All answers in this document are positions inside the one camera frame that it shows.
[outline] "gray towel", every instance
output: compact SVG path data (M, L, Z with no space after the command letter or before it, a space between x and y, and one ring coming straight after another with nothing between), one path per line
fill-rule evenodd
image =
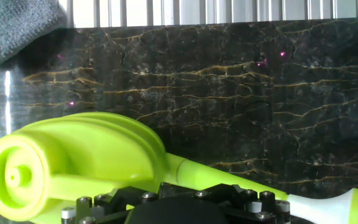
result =
M0 64L65 21L56 0L0 0Z

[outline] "dark marble wall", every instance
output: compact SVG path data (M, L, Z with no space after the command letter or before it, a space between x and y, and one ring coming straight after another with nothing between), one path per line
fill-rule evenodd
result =
M358 19L56 30L0 66L0 137L7 101L12 130L108 111L291 194L358 188Z

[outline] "bolt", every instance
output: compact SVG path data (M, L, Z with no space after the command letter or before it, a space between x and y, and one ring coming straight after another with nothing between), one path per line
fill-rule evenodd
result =
M254 190L246 190L247 194L252 194L253 192L255 192Z
M277 200L277 201L276 201L276 204L277 204L277 205L288 205L289 202L283 201L283 200Z
M62 219L69 219L75 216L76 210L74 206L65 207L61 211Z
M153 193L153 192L146 192L142 195L142 198L144 199L148 199L148 198L152 198L152 197L155 197L157 194L156 193Z
M271 193L271 192L268 192L268 191L264 191L264 192L262 192L262 194L263 194L264 196L268 196L268 195L271 195L272 193Z
M208 191L206 190L200 190L198 192L195 193L196 197L201 198L201 197L205 197L208 195Z
M81 201L85 201L85 200L89 200L90 198L89 197L87 197L87 196L84 196L84 197L80 197L80 200Z
M259 212L259 213L256 213L255 216L260 220L266 220L266 219L271 218L273 216L273 214L270 212Z
M65 207L65 208L63 208L62 211L64 211L64 212L69 212L69 211L72 211L72 210L74 210L74 209L75 209L74 206L70 206L70 207Z
M81 219L80 224L95 224L96 219L94 217L85 217Z
M104 199L107 195L106 194L99 194L96 196L97 199Z

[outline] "black mechanical assembly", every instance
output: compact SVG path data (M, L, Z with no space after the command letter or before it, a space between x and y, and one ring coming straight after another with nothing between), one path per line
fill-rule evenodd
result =
M290 224L290 203L272 192L219 184L193 195L159 198L134 187L81 197L62 209L62 224Z

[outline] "metal grille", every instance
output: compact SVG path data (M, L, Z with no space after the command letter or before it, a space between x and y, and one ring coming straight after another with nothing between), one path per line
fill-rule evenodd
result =
M58 0L68 27L159 26L358 17L358 0Z

